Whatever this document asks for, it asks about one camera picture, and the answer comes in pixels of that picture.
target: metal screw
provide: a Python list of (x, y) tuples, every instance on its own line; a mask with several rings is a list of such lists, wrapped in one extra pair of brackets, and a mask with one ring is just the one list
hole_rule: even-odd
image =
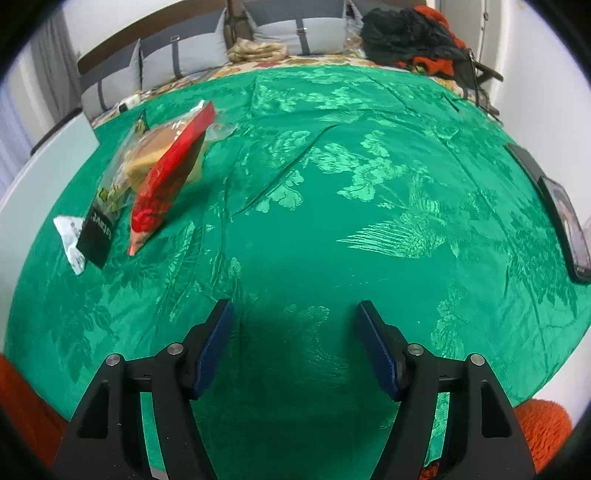
[(484, 365), (485, 360), (481, 354), (473, 353), (470, 355), (470, 362), (472, 362), (474, 365), (481, 366)]
[(411, 343), (408, 346), (407, 350), (408, 353), (415, 356), (421, 356), (425, 352), (425, 349), (418, 343)]
[(182, 343), (171, 343), (166, 351), (170, 353), (170, 355), (178, 355), (183, 351), (183, 344)]
[(114, 367), (120, 361), (121, 361), (121, 357), (117, 353), (112, 353), (106, 358), (105, 363), (107, 365), (109, 365), (110, 367)]

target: black label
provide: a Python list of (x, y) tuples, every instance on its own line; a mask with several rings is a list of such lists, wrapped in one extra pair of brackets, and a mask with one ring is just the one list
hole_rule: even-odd
[(113, 242), (113, 223), (92, 205), (82, 224), (82, 231), (76, 248), (93, 262), (103, 268)]

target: blue gripper pad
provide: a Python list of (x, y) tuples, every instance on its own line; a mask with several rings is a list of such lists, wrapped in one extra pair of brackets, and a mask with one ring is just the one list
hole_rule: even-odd
[(216, 373), (217, 365), (222, 356), (223, 350), (228, 344), (232, 333), (232, 320), (234, 318), (234, 307), (227, 302), (222, 308), (217, 321), (203, 345), (201, 354), (197, 359), (195, 383), (193, 391), (200, 397), (212, 384)]
[(363, 301), (359, 303), (355, 327), (359, 339), (363, 343), (365, 351), (368, 354), (379, 387), (386, 392), (391, 399), (396, 400), (401, 394), (401, 389), (396, 382), (396, 362), (388, 352), (384, 340), (374, 325), (374, 321), (372, 320), (372, 310), (375, 311), (371, 302)]

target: white wrapper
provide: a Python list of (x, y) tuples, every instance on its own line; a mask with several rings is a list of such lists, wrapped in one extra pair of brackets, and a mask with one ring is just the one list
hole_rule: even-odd
[(84, 255), (82, 255), (76, 248), (83, 221), (84, 219), (80, 217), (68, 217), (63, 215), (53, 219), (53, 224), (56, 226), (57, 231), (60, 234), (61, 243), (64, 245), (68, 262), (72, 266), (76, 275), (80, 275), (84, 271), (86, 265)]

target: folded cloth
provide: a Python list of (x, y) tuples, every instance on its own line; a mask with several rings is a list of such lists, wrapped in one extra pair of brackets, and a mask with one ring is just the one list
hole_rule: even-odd
[(363, 18), (363, 47), (369, 60), (382, 65), (422, 66), (428, 75), (453, 77), (453, 61), (467, 60), (466, 44), (446, 18), (429, 7), (399, 12), (374, 8)]
[(288, 57), (287, 45), (284, 43), (254, 43), (239, 38), (230, 50), (228, 57), (232, 63), (239, 61), (279, 61)]

